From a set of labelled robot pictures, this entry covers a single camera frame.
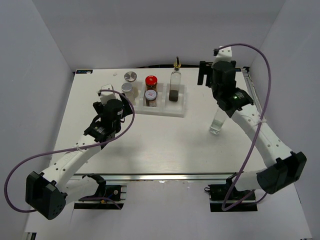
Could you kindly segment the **glass bottle with dark sauce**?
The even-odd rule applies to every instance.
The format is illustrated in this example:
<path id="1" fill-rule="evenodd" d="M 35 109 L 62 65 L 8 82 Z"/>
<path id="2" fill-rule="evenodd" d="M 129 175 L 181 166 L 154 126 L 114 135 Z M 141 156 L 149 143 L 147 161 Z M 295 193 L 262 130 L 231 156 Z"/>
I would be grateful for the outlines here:
<path id="1" fill-rule="evenodd" d="M 176 62 L 173 65 L 173 71 L 170 75 L 170 86 L 169 86 L 169 101 L 177 102 L 179 99 L 179 90 L 181 84 L 181 63 L 179 57 L 176 57 Z"/>

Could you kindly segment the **white blue-label silver-lid shaker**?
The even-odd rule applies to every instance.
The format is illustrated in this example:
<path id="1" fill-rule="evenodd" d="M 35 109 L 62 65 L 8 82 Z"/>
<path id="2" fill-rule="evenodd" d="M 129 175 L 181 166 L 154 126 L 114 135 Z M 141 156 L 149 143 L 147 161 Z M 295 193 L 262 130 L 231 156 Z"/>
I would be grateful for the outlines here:
<path id="1" fill-rule="evenodd" d="M 135 93 L 134 93 L 134 88 L 131 83 L 126 82 L 123 83 L 121 86 L 121 90 L 124 93 L 124 95 L 129 99 L 129 101 L 135 105 Z"/>

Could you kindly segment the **red-cap brown sauce bottle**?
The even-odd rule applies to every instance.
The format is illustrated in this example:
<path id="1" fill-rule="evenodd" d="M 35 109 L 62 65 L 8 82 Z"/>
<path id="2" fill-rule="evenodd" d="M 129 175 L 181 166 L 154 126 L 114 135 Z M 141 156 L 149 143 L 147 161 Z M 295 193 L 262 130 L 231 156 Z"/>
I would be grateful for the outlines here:
<path id="1" fill-rule="evenodd" d="M 149 75 L 145 78 L 145 90 L 153 90 L 156 93 L 157 91 L 157 86 L 158 86 L 158 78 L 154 75 Z"/>

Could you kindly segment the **white-lid dark spice jar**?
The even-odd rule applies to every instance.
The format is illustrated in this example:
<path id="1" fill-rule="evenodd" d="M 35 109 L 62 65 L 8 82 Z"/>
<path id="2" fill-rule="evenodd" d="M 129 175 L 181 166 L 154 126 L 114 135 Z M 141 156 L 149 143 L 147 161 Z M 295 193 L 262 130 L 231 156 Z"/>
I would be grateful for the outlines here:
<path id="1" fill-rule="evenodd" d="M 157 92 L 155 90 L 147 90 L 144 94 L 147 107 L 157 106 Z"/>

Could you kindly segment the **beige powder silver-lid jar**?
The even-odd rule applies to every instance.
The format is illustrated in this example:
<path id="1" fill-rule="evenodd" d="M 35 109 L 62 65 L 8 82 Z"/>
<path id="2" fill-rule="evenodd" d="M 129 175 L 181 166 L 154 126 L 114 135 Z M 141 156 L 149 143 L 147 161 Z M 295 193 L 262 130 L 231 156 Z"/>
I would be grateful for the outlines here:
<path id="1" fill-rule="evenodd" d="M 132 85 L 134 98 L 139 96 L 137 74 L 134 71 L 128 71 L 124 74 L 124 80 Z"/>

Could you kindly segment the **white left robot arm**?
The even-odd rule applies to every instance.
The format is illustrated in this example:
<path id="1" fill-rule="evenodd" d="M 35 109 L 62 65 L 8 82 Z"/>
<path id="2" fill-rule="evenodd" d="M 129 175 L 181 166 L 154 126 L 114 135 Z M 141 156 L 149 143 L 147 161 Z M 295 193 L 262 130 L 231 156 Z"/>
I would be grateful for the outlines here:
<path id="1" fill-rule="evenodd" d="M 97 115 L 75 145 L 62 158 L 41 173 L 32 172 L 26 179 L 26 202 L 47 220 L 53 220 L 71 202 L 93 201 L 106 197 L 106 181 L 90 173 L 81 180 L 71 177 L 121 131 L 123 119 L 133 115 L 133 105 L 121 94 L 119 99 L 93 104 Z"/>

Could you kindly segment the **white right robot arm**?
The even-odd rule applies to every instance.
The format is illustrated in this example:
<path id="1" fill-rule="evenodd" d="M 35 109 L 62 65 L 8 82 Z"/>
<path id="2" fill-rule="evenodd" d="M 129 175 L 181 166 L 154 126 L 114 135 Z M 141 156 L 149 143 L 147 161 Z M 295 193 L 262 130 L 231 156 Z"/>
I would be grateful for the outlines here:
<path id="1" fill-rule="evenodd" d="M 235 61 L 199 63 L 198 85 L 211 88 L 218 107 L 227 114 L 252 141 L 262 157 L 265 168 L 242 172 L 228 181 L 226 195 L 236 200 L 244 191 L 263 190 L 268 194 L 300 179 L 307 158 L 285 145 L 269 125 L 260 119 L 260 113 L 251 96 L 236 86 Z"/>

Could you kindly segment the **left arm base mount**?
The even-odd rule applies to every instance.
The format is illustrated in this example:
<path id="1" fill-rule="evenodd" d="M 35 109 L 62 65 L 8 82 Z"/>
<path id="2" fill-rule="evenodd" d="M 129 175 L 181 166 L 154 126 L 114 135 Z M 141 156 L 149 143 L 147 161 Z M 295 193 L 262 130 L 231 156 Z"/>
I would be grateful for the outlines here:
<path id="1" fill-rule="evenodd" d="M 98 187 L 93 195 L 84 196 L 74 203 L 76 210 L 121 210 L 127 196 L 127 186 L 120 184 L 108 184 L 98 174 L 87 174 Z"/>

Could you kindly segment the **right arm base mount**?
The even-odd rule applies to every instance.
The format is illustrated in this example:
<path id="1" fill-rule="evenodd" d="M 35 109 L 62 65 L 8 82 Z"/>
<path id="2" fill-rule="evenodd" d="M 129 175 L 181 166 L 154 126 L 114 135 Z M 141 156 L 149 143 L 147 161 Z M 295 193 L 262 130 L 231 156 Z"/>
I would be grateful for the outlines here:
<path id="1" fill-rule="evenodd" d="M 232 184 L 233 178 L 236 177 L 236 173 L 229 176 L 225 183 L 223 184 L 210 184 L 204 188 L 204 191 L 209 195 L 209 205 L 211 213 L 222 213 L 222 205 L 225 199 L 225 196 Z M 232 189 L 225 207 L 229 207 L 230 205 L 236 203 L 237 201 L 244 198 L 247 194 L 249 194 L 249 190 L 238 191 L 235 187 Z M 248 198 L 246 198 L 241 203 L 237 204 L 227 212 L 257 212 L 258 207 L 256 202 L 256 195 L 252 193 Z"/>

